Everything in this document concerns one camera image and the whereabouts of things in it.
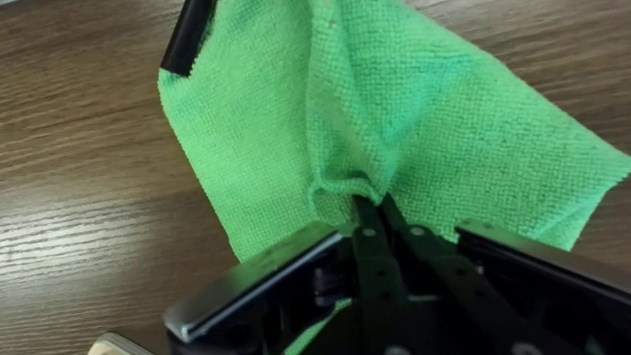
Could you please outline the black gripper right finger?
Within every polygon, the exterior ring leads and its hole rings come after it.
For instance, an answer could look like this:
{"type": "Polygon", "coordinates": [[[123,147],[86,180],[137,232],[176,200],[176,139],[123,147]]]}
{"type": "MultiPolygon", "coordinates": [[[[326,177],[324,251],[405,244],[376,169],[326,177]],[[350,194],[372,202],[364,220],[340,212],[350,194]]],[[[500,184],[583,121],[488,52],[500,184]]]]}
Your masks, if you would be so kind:
{"type": "Polygon", "coordinates": [[[559,336],[529,324],[476,265],[421,226],[409,226],[395,200],[380,206],[387,244],[415,311],[415,342],[427,352],[462,355],[575,355],[559,336]]]}

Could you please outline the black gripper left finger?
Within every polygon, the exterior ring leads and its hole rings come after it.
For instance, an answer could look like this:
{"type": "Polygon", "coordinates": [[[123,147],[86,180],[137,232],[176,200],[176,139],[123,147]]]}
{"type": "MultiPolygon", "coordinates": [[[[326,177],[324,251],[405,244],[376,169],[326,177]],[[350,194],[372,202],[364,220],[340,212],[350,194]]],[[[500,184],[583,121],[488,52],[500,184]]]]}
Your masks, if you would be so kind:
{"type": "Polygon", "coordinates": [[[385,224],[372,200],[356,198],[354,204],[358,210],[354,257],[364,350],[370,355],[409,355],[407,320],[401,313],[405,287],[385,224]]]}

